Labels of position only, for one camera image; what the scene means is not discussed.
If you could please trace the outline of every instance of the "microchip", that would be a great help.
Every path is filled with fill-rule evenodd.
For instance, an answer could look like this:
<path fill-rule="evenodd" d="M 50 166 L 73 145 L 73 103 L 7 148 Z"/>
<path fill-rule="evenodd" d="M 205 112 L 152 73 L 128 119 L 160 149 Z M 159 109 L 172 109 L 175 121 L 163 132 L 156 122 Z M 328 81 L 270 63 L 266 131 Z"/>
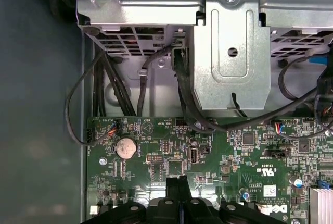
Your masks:
<path fill-rule="evenodd" d="M 296 197 L 296 204 L 301 204 L 301 197 Z"/>
<path fill-rule="evenodd" d="M 169 160 L 169 176 L 180 176 L 183 174 L 183 162 L 181 160 Z"/>
<path fill-rule="evenodd" d="M 310 144 L 308 140 L 299 140 L 298 141 L 298 152 L 309 152 Z"/>
<path fill-rule="evenodd" d="M 175 121 L 175 125 L 176 126 L 186 126 L 186 121 L 184 118 L 176 118 L 176 121 Z"/>
<path fill-rule="evenodd" d="M 226 166 L 222 166 L 222 173 L 224 174 L 224 175 L 227 175 L 227 174 L 229 174 L 230 173 L 230 166 L 228 166 L 228 165 L 226 165 Z"/>
<path fill-rule="evenodd" d="M 243 134 L 243 145 L 254 145 L 254 135 L 252 133 Z"/>
<path fill-rule="evenodd" d="M 208 146 L 208 145 L 200 146 L 200 154 L 201 155 L 209 155 L 210 154 L 210 146 Z"/>
<path fill-rule="evenodd" d="M 206 184 L 213 184 L 213 178 L 206 178 Z"/>
<path fill-rule="evenodd" d="M 230 182 L 230 177 L 229 176 L 222 176 L 222 181 L 229 183 Z"/>

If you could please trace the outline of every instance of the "power cable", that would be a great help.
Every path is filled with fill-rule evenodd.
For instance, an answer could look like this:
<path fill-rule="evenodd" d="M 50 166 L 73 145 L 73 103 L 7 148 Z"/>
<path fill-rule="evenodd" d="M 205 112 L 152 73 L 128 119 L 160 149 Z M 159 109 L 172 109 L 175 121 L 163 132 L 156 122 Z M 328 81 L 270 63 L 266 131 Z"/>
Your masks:
<path fill-rule="evenodd" d="M 66 121 L 66 127 L 67 130 L 69 132 L 69 135 L 71 136 L 71 138 L 73 139 L 74 142 L 76 142 L 79 145 L 82 146 L 92 146 L 95 145 L 99 142 L 101 142 L 104 138 L 106 138 L 109 134 L 109 131 L 106 131 L 104 134 L 102 134 L 99 138 L 87 143 L 87 142 L 83 142 L 81 141 L 78 137 L 76 137 L 71 121 L 70 121 L 70 116 L 69 116 L 69 106 L 70 106 L 70 102 L 72 99 L 72 96 L 74 94 L 74 92 L 76 91 L 76 89 L 79 87 L 80 83 L 83 81 L 84 78 L 87 77 L 87 75 L 94 69 L 94 66 L 96 65 L 96 63 L 104 56 L 104 53 L 101 52 L 99 53 L 91 62 L 91 64 L 88 66 L 88 68 L 84 71 L 84 73 L 81 75 L 81 77 L 78 79 L 78 81 L 76 82 L 76 84 L 73 86 L 73 88 L 71 89 L 71 91 L 68 93 L 67 98 L 66 98 L 66 103 L 65 103 L 65 121 Z"/>
<path fill-rule="evenodd" d="M 214 123 L 206 120 L 206 118 L 201 114 L 201 112 L 196 107 L 193 96 L 191 94 L 189 77 L 186 74 L 183 59 L 179 52 L 175 53 L 174 64 L 175 64 L 174 69 L 175 69 L 176 76 L 178 79 L 179 88 L 180 88 L 181 95 L 182 95 L 182 98 L 184 99 L 186 107 L 188 107 L 188 109 L 191 112 L 191 114 L 193 115 L 193 117 L 197 121 L 199 121 L 203 126 L 205 126 L 207 128 L 215 129 L 217 131 L 226 132 L 226 131 L 230 131 L 230 130 L 241 129 L 243 127 L 247 127 L 247 126 L 254 125 L 254 124 L 257 124 L 257 123 L 260 123 L 263 121 L 267 121 L 278 115 L 283 115 L 283 114 L 289 112 L 290 110 L 296 108 L 300 104 L 304 103 L 307 99 L 314 96 L 316 93 L 316 89 L 310 90 L 309 92 L 304 94 L 302 97 L 294 100 L 290 104 L 288 104 L 282 108 L 279 108 L 277 110 L 274 110 L 272 112 L 269 112 L 262 116 L 248 119 L 246 121 L 235 122 L 235 123 L 230 123 L 230 124 L 225 124 L 225 125 L 217 125 L 217 124 L 214 124 Z"/>
<path fill-rule="evenodd" d="M 157 60 L 157 59 L 167 55 L 168 53 L 171 52 L 171 50 L 172 50 L 172 47 L 167 46 L 167 47 L 163 48 L 162 50 L 152 54 L 151 56 L 149 56 L 147 58 L 145 63 L 142 65 L 142 69 L 148 70 L 149 65 L 154 60 Z M 139 95 L 139 99 L 137 101 L 137 110 L 136 110 L 138 116 L 142 116 L 142 111 L 143 111 L 145 96 L 146 96 L 146 90 L 147 90 L 147 77 L 141 76 L 140 77 L 140 95 Z"/>
<path fill-rule="evenodd" d="M 198 128 L 197 126 L 195 126 L 195 122 L 193 122 L 187 115 L 187 112 L 186 112 L 186 105 L 185 105 L 185 102 L 184 102 L 184 99 L 182 98 L 182 94 L 181 94 L 181 91 L 180 89 L 178 88 L 178 95 L 179 95 L 179 100 L 181 102 L 181 108 L 182 108 L 182 112 L 183 112 L 183 116 L 184 116 L 184 119 L 187 123 L 187 125 L 193 129 L 194 131 L 198 132 L 198 133 L 202 133 L 202 134 L 212 134 L 214 132 L 213 129 L 200 129 Z"/>

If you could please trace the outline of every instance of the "motherboard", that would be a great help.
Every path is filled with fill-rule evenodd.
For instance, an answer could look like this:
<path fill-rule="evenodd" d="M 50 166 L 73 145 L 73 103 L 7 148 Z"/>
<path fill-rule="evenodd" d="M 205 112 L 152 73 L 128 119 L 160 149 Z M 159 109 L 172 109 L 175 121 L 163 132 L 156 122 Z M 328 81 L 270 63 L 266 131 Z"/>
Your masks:
<path fill-rule="evenodd" d="M 213 119 L 225 124 L 242 118 Z M 168 177 L 186 175 L 192 197 L 257 202 L 285 223 L 310 222 L 311 190 L 330 190 L 333 137 L 290 140 L 318 131 L 312 118 L 282 118 L 230 132 L 201 134 L 183 118 L 93 117 L 87 138 L 109 137 L 87 148 L 87 218 L 127 201 L 148 205 L 165 197 Z"/>

